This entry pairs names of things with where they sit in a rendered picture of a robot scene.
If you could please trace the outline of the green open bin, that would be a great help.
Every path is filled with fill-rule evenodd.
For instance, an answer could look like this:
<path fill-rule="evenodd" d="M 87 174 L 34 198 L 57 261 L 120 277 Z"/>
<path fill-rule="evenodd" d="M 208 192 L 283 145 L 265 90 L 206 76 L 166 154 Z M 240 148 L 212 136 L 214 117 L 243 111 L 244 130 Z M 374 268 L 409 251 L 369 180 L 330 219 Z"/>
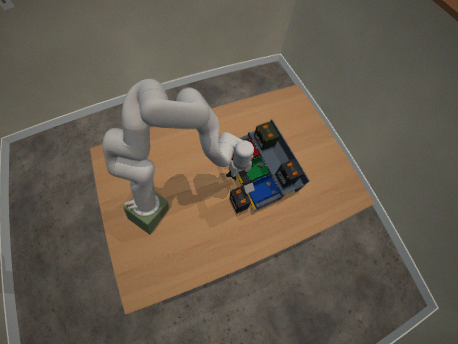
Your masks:
<path fill-rule="evenodd" d="M 251 162 L 253 167 L 247 172 L 247 175 L 252 182 L 270 174 L 261 156 L 251 159 Z M 263 168 L 257 166 L 258 162 L 264 163 Z"/>

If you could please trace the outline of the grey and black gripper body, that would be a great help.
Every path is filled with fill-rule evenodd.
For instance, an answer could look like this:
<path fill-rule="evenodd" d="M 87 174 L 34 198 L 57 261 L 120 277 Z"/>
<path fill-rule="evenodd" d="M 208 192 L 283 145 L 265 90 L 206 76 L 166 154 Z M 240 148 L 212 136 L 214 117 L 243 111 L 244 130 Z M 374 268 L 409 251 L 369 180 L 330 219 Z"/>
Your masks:
<path fill-rule="evenodd" d="M 251 169 L 251 166 L 252 166 L 252 162 L 250 163 L 250 166 L 246 169 L 238 169 L 235 167 L 234 163 L 233 163 L 233 160 L 231 161 L 230 165 L 229 165 L 229 171 L 231 171 L 231 175 L 232 177 L 235 177 L 235 176 L 238 176 L 240 171 L 243 171 L 245 170 L 246 172 L 250 171 Z"/>

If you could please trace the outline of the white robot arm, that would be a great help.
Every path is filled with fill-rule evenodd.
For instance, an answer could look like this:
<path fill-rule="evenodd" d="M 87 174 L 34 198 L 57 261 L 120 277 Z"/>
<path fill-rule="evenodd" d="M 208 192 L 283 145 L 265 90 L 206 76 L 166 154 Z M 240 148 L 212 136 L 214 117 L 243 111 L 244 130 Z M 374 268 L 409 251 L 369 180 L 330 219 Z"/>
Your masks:
<path fill-rule="evenodd" d="M 125 206 L 132 204 L 128 209 L 150 216 L 160 205 L 153 186 L 155 166 L 147 159 L 150 126 L 197 129 L 203 152 L 215 165 L 227 167 L 234 153 L 236 168 L 249 167 L 252 143 L 227 132 L 219 136 L 218 117 L 203 99 L 196 89 L 185 88 L 176 101 L 168 100 L 164 87 L 154 79 L 144 79 L 130 88 L 122 106 L 122 129 L 108 130 L 102 144 L 108 172 L 131 181 L 134 199 L 125 202 Z"/>

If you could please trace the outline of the grey metal shelf rack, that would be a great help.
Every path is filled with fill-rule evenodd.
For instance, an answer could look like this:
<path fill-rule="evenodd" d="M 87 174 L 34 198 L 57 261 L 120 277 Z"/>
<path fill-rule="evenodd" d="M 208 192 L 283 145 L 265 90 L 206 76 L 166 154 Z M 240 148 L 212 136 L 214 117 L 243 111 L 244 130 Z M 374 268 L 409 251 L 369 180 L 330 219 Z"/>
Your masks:
<path fill-rule="evenodd" d="M 260 154 L 263 162 L 265 163 L 269 173 L 271 174 L 275 184 L 277 185 L 277 187 L 278 187 L 278 189 L 280 191 L 279 194 L 276 194 L 276 195 L 274 195 L 274 196 L 272 196 L 272 197 L 270 197 L 268 199 L 265 199 L 265 200 L 263 200 L 263 201 L 261 201 L 259 203 L 256 203 L 255 204 L 255 208 L 256 209 L 253 209 L 253 207 L 251 206 L 253 211 L 257 210 L 257 208 L 260 207 L 260 206 L 262 206 L 262 207 L 260 207 L 259 209 L 261 209 L 261 208 L 263 208 L 263 207 L 265 207 L 265 206 L 267 206 L 269 204 L 272 204 L 272 203 L 280 200 L 287 193 L 290 193 L 290 192 L 292 192 L 294 190 L 295 190 L 295 192 L 297 192 L 300 189 L 300 187 L 302 188 L 303 186 L 305 186 L 310 181 L 308 179 L 307 175 L 305 174 L 304 170 L 302 169 L 301 165 L 299 164 L 298 160 L 296 159 L 295 155 L 293 154 L 292 150 L 290 149 L 289 145 L 287 144 L 287 142 L 285 141 L 284 137 L 282 136 L 281 132 L 277 128 L 277 126 L 274 123 L 274 121 L 271 119 L 270 122 L 272 123 L 272 125 L 274 126 L 274 128 L 277 131 L 278 135 L 280 136 L 275 146 L 273 146 L 271 148 L 268 148 L 268 149 L 265 149 L 265 150 L 262 151 L 260 146 L 259 146 L 259 144 L 257 143 L 257 141 L 256 141 L 256 139 L 254 137 L 255 131 L 248 132 L 248 135 L 240 137 L 240 139 L 242 139 L 242 140 L 249 140 L 249 139 L 252 140 L 253 144 L 255 145 L 258 153 Z M 294 183 L 294 184 L 292 184 L 292 185 L 290 185 L 288 187 L 283 188 L 281 186 L 277 176 L 275 175 L 275 173 L 277 172 L 277 170 L 279 169 L 279 167 L 280 167 L 280 165 L 282 163 L 284 163 L 286 161 L 289 161 L 289 160 L 292 160 L 292 159 L 296 160 L 296 162 L 298 163 L 298 165 L 301 168 L 301 170 L 304 173 L 304 175 L 296 183 Z M 269 202 L 271 202 L 271 203 L 269 203 Z"/>

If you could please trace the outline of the blue open bin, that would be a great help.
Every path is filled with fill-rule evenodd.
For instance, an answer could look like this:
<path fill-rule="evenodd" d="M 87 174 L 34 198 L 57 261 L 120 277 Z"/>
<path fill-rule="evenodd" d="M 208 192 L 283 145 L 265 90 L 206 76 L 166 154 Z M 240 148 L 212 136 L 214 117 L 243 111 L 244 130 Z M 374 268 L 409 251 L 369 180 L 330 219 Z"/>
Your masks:
<path fill-rule="evenodd" d="M 271 182 L 270 186 L 266 185 L 266 183 L 268 181 Z M 261 202 L 261 201 L 263 201 L 265 199 L 268 199 L 268 198 L 272 197 L 274 194 L 279 192 L 279 189 L 278 189 L 277 185 L 275 184 L 271 174 L 269 174 L 269 175 L 267 175 L 265 177 L 262 177 L 260 179 L 255 180 L 253 182 L 253 185 L 254 185 L 254 189 L 255 190 L 250 192 L 249 195 L 250 195 L 254 205 L 256 203 L 259 203 L 259 202 Z M 272 194 L 271 192 L 273 190 L 275 190 L 276 193 Z"/>

